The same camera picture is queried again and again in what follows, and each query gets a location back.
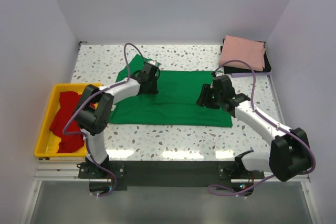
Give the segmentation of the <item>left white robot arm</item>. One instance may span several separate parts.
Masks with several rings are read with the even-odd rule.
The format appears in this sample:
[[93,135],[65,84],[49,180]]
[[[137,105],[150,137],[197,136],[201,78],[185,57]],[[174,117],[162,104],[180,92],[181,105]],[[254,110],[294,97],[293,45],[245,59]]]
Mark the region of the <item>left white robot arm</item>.
[[83,135],[87,149],[86,161],[97,178],[109,171],[109,156],[103,132],[109,123],[112,106],[130,97],[157,94],[160,70],[155,61],[145,62],[142,69],[110,86],[85,87],[74,112],[75,121]]

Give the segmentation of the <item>green t-shirt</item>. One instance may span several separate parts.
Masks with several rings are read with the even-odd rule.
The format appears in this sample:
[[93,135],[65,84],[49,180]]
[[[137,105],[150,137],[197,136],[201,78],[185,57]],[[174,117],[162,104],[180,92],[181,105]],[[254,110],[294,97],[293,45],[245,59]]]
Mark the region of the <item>green t-shirt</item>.
[[210,71],[162,70],[157,94],[140,94],[118,102],[109,122],[232,127],[232,118],[227,112],[196,104],[202,85],[211,81]]

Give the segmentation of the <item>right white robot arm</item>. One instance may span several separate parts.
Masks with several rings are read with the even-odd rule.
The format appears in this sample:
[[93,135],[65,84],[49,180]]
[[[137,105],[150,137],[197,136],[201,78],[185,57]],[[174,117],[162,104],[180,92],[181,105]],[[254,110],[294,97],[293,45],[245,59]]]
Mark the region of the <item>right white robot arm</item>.
[[252,97],[236,93],[227,75],[213,76],[211,84],[203,84],[196,104],[222,109],[247,124],[270,146],[269,152],[246,151],[236,156],[233,172],[237,177],[246,178],[254,171],[269,172],[286,182],[315,168],[306,132],[276,121],[257,108]]

